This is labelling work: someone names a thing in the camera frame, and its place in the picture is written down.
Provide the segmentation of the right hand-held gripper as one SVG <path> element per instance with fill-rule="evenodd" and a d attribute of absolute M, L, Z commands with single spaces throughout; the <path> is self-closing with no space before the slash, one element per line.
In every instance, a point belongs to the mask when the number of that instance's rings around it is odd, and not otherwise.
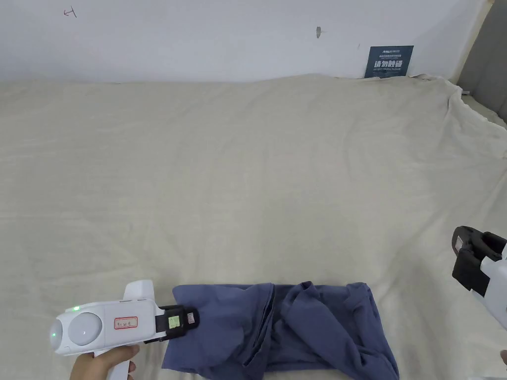
<path fill-rule="evenodd" d="M 504 329 L 507 328 L 507 240 L 491 232 L 468 226 L 455 229 L 452 248 L 456 255 L 452 277 Z"/>

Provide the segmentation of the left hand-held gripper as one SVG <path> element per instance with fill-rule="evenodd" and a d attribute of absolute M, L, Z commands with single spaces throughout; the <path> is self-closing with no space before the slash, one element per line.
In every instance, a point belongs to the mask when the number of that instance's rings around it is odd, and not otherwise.
<path fill-rule="evenodd" d="M 167 311 L 169 339 L 185 336 L 200 323 L 194 307 L 158 306 L 151 280 L 130 282 L 120 300 L 81 304 L 58 315 L 50 327 L 50 344 L 59 355 L 101 358 L 116 347 L 164 337 L 165 328 L 158 328 L 156 320 Z"/>

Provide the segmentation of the person's left hand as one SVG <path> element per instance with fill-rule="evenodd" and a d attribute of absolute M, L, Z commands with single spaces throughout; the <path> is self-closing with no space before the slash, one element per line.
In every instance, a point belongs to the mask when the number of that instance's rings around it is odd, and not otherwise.
<path fill-rule="evenodd" d="M 126 380 L 132 380 L 136 365 L 131 360 L 139 353 L 139 345 L 115 347 L 99 356 L 92 353 L 79 355 L 70 373 L 71 380 L 105 380 L 110 369 L 123 362 L 129 365 Z"/>

